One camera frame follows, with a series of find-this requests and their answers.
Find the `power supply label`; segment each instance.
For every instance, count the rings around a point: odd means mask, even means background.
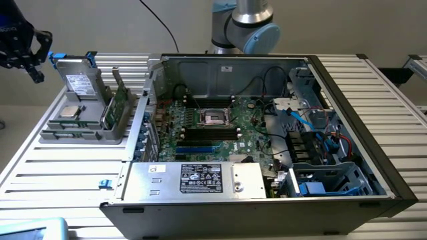
[[[182,194],[214,194],[222,192],[222,172],[220,164],[179,165],[179,185]]]

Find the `green circuit board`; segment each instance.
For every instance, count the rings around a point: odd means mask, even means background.
[[[185,108],[177,101],[166,104],[162,109],[159,108],[155,115],[155,127],[159,138],[158,162],[225,162],[242,158],[244,156],[250,156],[262,168],[268,168],[273,157],[265,154],[270,154],[272,150],[270,148],[264,148],[264,154],[256,146],[256,142],[258,141],[258,145],[262,146],[269,141],[269,138],[256,132],[250,123],[253,114],[256,119],[261,118],[258,107],[253,109],[248,108],[248,104],[252,102],[253,100],[249,98],[238,98],[232,104],[232,108],[209,108],[209,110],[226,112],[228,121],[232,120],[226,126],[199,125],[199,111],[202,111],[202,109]],[[240,128],[241,137],[236,141],[210,141],[213,152],[185,153],[185,160],[175,160],[177,142],[181,141],[178,136],[181,127]],[[258,125],[256,129],[266,132],[265,128]]]
[[[127,90],[123,82],[118,81],[117,86],[117,90],[101,116],[102,125],[107,130],[113,128],[114,124],[118,124],[127,102]]]

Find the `white wall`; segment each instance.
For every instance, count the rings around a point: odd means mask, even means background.
[[[0,130],[0,173],[45,111],[45,106],[0,105],[0,119],[5,121],[5,129]]]
[[[78,55],[86,51],[174,51],[165,29],[137,0],[14,1],[35,28],[53,33],[54,52]],[[406,54],[427,53],[425,0],[269,2],[273,20],[282,30],[276,53],[364,53],[378,66],[393,67],[401,66]],[[181,52],[202,52],[210,42],[210,1],[145,3],[169,26]],[[49,64],[42,72],[45,82],[33,84],[18,70],[0,69],[0,104],[47,105],[62,82]],[[425,88],[416,83],[408,92],[424,95]]]

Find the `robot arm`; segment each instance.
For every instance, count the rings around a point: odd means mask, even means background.
[[[212,50],[214,54],[268,54],[278,41],[266,0],[216,0],[212,8]]]
[[[35,53],[33,37],[39,43]],[[33,82],[41,83],[45,76],[35,66],[45,62],[50,45],[51,33],[34,29],[13,0],[0,0],[0,66],[25,69]]]

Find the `motherboard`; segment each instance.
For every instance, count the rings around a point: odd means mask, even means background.
[[[158,162],[253,160],[261,168],[269,168],[273,161],[270,141],[261,134],[266,129],[257,102],[249,97],[210,105],[202,101],[195,104],[159,102],[154,116]]]

